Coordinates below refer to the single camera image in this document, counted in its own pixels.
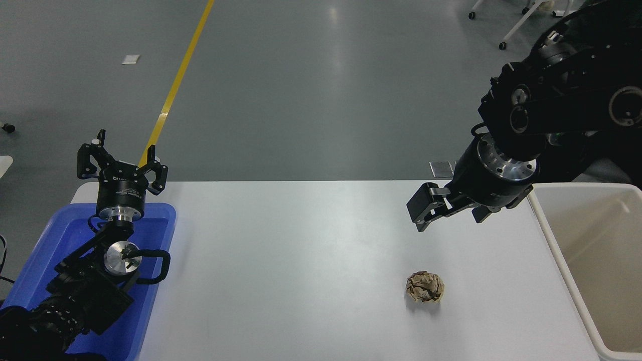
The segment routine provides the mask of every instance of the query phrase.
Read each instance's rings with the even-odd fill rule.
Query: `white storage box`
[[[528,200],[599,356],[642,360],[642,191],[536,184]]]

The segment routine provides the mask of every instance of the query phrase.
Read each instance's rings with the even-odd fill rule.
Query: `gray floor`
[[[536,13],[499,51],[523,1],[470,21],[473,3],[217,0],[158,144],[169,180],[429,179],[470,141],[489,78],[555,21]],[[140,158],[205,4],[0,4],[0,121],[18,129],[0,133],[4,276],[82,183],[82,143],[106,128],[115,157]]]

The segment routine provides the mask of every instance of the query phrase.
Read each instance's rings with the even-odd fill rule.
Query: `blue plastic bin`
[[[94,236],[87,218],[95,211],[95,204],[70,204],[51,217],[3,307],[22,306],[30,310],[49,296],[45,287],[56,276],[53,267]],[[145,216],[134,222],[135,232],[130,241],[139,248],[168,251],[175,223],[174,207],[148,203]],[[140,270],[141,277],[155,277],[161,271],[161,260],[143,259]],[[76,337],[68,353],[95,352],[109,361],[134,361],[143,345],[157,289],[158,285],[134,285],[129,290],[134,303],[125,314],[101,336],[90,332]]]

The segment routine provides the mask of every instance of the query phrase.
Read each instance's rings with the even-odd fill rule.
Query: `crumpled paper ball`
[[[555,8],[555,0],[549,0],[541,3],[537,9],[541,12],[549,12]]]
[[[415,302],[437,303],[444,295],[444,282],[439,275],[420,271],[413,273],[406,282],[406,293]]]

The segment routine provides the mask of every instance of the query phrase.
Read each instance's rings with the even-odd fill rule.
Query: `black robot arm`
[[[144,216],[146,191],[157,195],[164,190],[168,168],[156,160],[153,145],[140,168],[115,160],[104,146],[103,129],[78,150],[78,178],[98,178],[96,213],[89,220],[101,218],[102,227],[89,222],[96,234],[56,265],[47,299],[32,310],[11,306],[0,311],[0,360],[106,360],[65,352],[79,334],[101,335],[116,322],[134,302],[127,294],[134,284],[152,285],[167,276],[168,252],[139,249],[129,239],[134,222]],[[148,172],[155,173],[151,184]],[[160,274],[141,277],[143,258],[161,258]]]
[[[407,203],[417,229],[467,208],[480,223],[517,206],[533,183],[571,181],[614,149],[623,150],[621,164],[636,164],[640,64],[642,2],[593,2],[563,18],[526,59],[490,80],[479,108],[483,123],[473,128],[453,180],[444,188],[425,183]],[[487,133],[476,132],[483,127]]]

